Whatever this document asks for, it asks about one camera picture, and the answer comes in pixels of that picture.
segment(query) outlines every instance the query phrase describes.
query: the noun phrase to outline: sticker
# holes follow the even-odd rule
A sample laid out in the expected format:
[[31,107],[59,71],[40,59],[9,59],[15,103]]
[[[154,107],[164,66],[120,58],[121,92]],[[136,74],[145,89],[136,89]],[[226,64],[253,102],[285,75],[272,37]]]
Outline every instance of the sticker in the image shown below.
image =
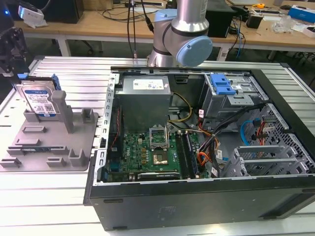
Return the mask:
[[199,110],[199,117],[200,117],[200,118],[203,118],[203,117],[204,117],[204,116],[203,116],[203,113],[204,113],[204,111],[203,111],[202,109],[200,109],[200,110]]
[[202,0],[201,1],[201,7],[200,7],[200,16],[205,17],[207,12],[207,4],[208,0]]
[[218,177],[218,171],[215,168],[212,167],[211,173],[213,173],[215,177]]
[[222,151],[221,151],[221,150],[218,150],[217,152],[218,152],[218,154],[217,154],[216,158],[222,160]]
[[134,90],[163,90],[163,80],[134,80]]
[[30,149],[30,148],[29,149],[25,148],[25,149],[21,149],[21,151],[36,151],[36,150],[35,149]]
[[233,89],[242,89],[242,86],[240,86],[240,85],[233,85],[232,88]]
[[49,94],[46,90],[25,90],[26,99],[36,114],[56,114],[53,104],[48,101]]
[[274,126],[270,126],[270,127],[264,127],[262,132],[270,132],[270,131],[273,131],[275,129]]

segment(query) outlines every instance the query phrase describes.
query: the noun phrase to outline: blue plastic latch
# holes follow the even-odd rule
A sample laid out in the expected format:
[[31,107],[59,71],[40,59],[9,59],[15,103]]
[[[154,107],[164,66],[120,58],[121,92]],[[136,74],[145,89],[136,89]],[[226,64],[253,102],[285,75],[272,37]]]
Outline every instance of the blue plastic latch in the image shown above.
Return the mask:
[[55,89],[61,90],[59,79],[58,79],[57,75],[53,74],[53,76],[51,78],[53,81],[55,81]]
[[223,74],[210,74],[211,83],[217,95],[234,95],[236,91],[232,89],[230,81]]
[[20,80],[27,79],[28,76],[29,76],[28,74],[18,74]]

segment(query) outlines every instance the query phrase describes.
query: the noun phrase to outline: blue joint cap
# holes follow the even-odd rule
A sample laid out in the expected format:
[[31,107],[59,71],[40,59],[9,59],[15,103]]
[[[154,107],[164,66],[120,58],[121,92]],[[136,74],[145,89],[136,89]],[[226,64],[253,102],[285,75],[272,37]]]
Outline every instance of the blue joint cap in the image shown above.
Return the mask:
[[183,66],[198,66],[210,56],[212,47],[212,41],[208,36],[193,38],[180,48],[176,60]]
[[177,16],[177,9],[163,9],[156,12],[154,22],[170,21]]

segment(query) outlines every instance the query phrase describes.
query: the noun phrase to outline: table leg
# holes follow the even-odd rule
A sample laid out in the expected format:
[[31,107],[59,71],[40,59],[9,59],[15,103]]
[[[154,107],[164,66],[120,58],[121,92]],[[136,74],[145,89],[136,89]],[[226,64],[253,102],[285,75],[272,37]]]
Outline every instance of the table leg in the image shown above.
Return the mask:
[[228,54],[229,47],[220,47],[219,55],[217,57],[217,60],[219,61],[225,61],[226,56]]
[[99,51],[100,53],[103,53],[103,52],[104,52],[104,42],[103,42],[103,41],[100,41],[100,42],[99,42],[98,51]]
[[70,52],[70,48],[69,48],[69,44],[68,44],[67,40],[66,39],[57,39],[57,41],[59,44],[61,55],[63,57],[70,57],[71,52]]
[[277,51],[272,50],[268,56],[268,60],[273,60],[276,54],[277,54]]

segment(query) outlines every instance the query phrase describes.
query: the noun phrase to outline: power supply label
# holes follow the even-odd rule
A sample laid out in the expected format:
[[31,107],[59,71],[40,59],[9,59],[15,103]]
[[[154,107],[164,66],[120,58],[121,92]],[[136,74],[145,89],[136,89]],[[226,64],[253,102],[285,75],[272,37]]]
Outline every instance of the power supply label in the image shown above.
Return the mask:
[[163,90],[163,80],[134,80],[134,90]]

